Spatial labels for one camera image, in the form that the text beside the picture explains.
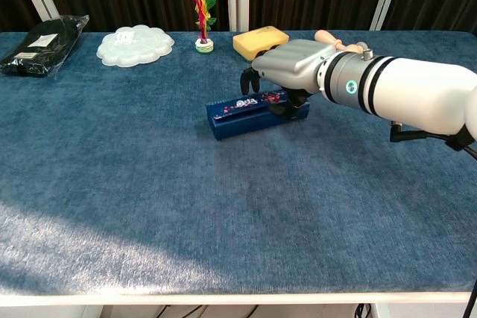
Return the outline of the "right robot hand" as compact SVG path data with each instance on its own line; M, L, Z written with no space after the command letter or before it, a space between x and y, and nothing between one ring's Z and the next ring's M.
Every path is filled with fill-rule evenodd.
M265 79L285 90L285 104L270 106L270 111L280 118L292 119L308 97L320 91L317 72L320 66L334 55L335 47L314 40L294 39L266 51L251 62L240 78L241 93L260 90L260 80Z

